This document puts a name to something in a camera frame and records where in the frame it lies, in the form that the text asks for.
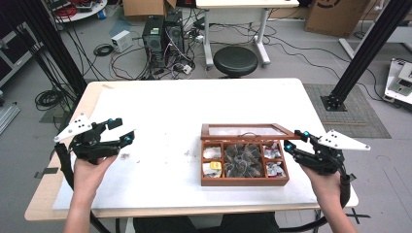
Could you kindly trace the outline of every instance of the black metal frame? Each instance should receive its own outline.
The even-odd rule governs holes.
[[[412,8],[412,0],[391,0],[360,46],[342,78],[328,97],[321,96],[327,111],[342,111],[343,102],[363,72]]]

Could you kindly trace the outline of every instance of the black stool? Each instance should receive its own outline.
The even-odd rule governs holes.
[[[227,79],[239,79],[254,72],[258,66],[257,56],[243,47],[226,47],[213,57],[216,68],[227,75]]]

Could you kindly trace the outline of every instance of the wrist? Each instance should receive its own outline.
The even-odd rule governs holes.
[[[86,195],[84,193],[74,192],[70,206],[77,208],[90,208],[93,203],[95,193]]]

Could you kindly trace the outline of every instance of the wooden tray with compartments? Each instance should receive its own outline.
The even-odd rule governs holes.
[[[299,137],[275,123],[203,124],[200,139],[202,186],[283,186],[289,173],[280,141]]]

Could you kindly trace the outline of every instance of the human hand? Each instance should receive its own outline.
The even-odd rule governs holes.
[[[340,203],[340,174],[336,172],[331,175],[319,175],[312,169],[300,165],[302,170],[309,177],[312,189],[322,206],[325,202],[337,201]]]
[[[318,198],[318,203],[324,213],[330,228],[334,233],[358,232],[355,225],[348,219],[340,205],[340,174],[322,176],[312,169],[300,165],[309,177],[312,189]]]
[[[99,158],[98,165],[89,163],[83,159],[76,159],[74,167],[74,198],[81,198],[83,201],[92,202],[96,195],[96,190],[103,181],[103,177],[116,160],[117,156]]]
[[[100,158],[97,160],[98,165],[91,164],[86,160],[76,159],[74,192],[64,226],[65,233],[89,231],[90,209],[96,190],[102,183],[107,169],[116,158],[117,156],[107,157],[106,159]]]

